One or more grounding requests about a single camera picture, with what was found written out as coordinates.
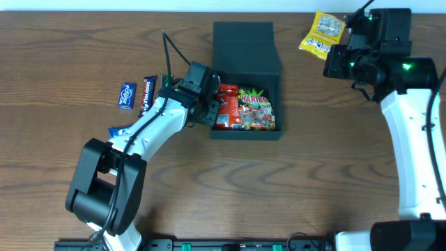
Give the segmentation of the black Haribo candy bag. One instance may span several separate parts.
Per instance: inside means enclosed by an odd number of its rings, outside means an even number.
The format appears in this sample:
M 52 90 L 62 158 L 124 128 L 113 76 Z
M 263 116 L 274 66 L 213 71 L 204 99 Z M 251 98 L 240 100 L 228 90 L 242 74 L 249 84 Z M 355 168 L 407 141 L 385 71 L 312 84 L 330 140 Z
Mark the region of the black Haribo candy bag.
M 243 130 L 276 129 L 275 113 L 267 89 L 239 86 L 238 111 Z

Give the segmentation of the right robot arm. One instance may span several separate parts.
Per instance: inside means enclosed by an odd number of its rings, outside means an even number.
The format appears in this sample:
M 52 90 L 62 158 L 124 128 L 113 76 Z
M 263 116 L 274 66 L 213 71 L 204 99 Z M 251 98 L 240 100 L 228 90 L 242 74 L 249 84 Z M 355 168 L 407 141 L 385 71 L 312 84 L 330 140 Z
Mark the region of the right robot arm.
M 390 130 L 399 180 L 399 219 L 334 235 L 335 250 L 444 250 L 445 143 L 440 124 L 443 78 L 433 59 L 407 49 L 332 46 L 324 76 L 374 88 Z

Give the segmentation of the yellow candy bag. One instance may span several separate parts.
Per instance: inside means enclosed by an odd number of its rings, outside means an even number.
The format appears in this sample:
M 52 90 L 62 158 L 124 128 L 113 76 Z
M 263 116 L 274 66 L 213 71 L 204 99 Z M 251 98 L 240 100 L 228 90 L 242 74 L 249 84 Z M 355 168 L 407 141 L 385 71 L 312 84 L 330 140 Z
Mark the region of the yellow candy bag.
M 326 60 L 330 48 L 340 42 L 344 28 L 344 21 L 317 10 L 312 27 L 299 44 L 299 49 Z

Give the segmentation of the red snack bag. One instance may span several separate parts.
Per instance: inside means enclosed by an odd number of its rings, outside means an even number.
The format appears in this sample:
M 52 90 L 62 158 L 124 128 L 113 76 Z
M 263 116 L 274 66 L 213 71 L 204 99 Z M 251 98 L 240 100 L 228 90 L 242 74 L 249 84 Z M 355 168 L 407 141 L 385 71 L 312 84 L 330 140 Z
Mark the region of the red snack bag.
M 220 103 L 215 122 L 216 130 L 242 130 L 239 94 L 237 85 L 220 84 L 215 98 Z

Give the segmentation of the dark green box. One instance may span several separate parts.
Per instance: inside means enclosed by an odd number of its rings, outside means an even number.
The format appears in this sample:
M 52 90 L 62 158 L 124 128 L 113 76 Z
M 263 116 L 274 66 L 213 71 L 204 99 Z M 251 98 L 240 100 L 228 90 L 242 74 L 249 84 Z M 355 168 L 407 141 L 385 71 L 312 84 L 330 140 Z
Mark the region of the dark green box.
M 224 84 L 253 86 L 268 91 L 276 129 L 270 131 L 217 130 L 211 139 L 278 140 L 284 132 L 281 63 L 272 22 L 215 22 L 212 69 Z

